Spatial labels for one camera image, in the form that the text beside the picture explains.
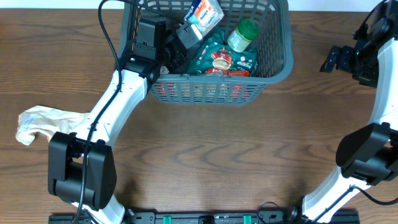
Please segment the Kleenex tissue multipack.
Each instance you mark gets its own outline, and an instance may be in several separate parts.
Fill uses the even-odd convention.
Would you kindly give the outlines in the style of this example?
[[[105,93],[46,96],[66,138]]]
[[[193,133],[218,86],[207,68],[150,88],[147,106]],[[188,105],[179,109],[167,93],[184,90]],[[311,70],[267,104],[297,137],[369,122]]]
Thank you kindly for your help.
[[[201,39],[224,17],[218,0],[193,0],[184,17]]]

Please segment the green Nescafe coffee bag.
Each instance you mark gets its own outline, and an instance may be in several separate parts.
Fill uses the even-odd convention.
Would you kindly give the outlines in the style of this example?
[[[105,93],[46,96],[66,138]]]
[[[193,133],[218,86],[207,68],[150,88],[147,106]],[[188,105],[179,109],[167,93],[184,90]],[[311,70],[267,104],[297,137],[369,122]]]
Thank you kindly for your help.
[[[200,75],[217,73],[228,77],[253,77],[257,69],[257,50],[235,52],[224,42],[224,30],[211,33],[201,44],[187,73]]]

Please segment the orange spaghetti packet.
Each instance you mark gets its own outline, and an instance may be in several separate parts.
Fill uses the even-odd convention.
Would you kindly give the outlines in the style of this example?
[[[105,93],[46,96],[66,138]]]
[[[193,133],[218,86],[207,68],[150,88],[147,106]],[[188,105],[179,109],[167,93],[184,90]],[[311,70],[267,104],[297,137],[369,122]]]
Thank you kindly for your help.
[[[221,70],[209,68],[205,72],[161,75],[150,89],[152,95],[165,103],[239,104],[251,97],[252,86],[234,78],[249,78],[246,70]]]

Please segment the green lidded jar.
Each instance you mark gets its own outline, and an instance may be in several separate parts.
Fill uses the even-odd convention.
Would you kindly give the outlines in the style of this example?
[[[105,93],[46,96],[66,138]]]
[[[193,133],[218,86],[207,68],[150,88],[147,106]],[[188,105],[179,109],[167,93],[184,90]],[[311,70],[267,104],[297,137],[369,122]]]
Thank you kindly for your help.
[[[241,53],[258,35],[257,25],[250,19],[242,19],[227,38],[227,43],[235,52]]]

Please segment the beige paper bag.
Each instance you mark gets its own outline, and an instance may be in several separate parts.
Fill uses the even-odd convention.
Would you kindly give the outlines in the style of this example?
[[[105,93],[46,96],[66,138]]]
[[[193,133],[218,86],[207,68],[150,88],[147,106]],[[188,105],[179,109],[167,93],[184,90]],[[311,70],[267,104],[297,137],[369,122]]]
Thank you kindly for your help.
[[[22,112],[18,117],[16,139],[28,146],[36,134],[43,134],[50,141],[56,132],[70,133],[89,113],[64,111],[46,106],[34,106]]]

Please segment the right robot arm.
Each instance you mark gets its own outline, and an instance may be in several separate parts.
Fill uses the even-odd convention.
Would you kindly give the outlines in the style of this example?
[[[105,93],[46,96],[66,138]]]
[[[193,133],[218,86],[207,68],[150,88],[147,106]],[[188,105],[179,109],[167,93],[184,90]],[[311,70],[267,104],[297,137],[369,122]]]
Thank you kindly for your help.
[[[336,166],[312,193],[302,197],[287,223],[329,223],[338,210],[366,189],[397,177],[397,1],[381,1],[353,34],[354,47],[334,46],[320,71],[333,69],[376,89],[368,124],[345,136],[336,151]]]

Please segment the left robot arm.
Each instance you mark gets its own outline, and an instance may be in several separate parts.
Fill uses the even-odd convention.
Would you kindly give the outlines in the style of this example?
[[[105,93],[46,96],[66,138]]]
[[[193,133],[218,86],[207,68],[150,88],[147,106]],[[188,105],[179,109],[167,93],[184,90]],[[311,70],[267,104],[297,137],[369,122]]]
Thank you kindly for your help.
[[[49,193],[77,206],[72,223],[122,223],[126,209],[114,196],[117,174],[113,147],[133,109],[160,76],[173,70],[203,35],[184,22],[169,30],[164,21],[142,19],[138,36],[120,43],[109,87],[88,117],[49,142]]]

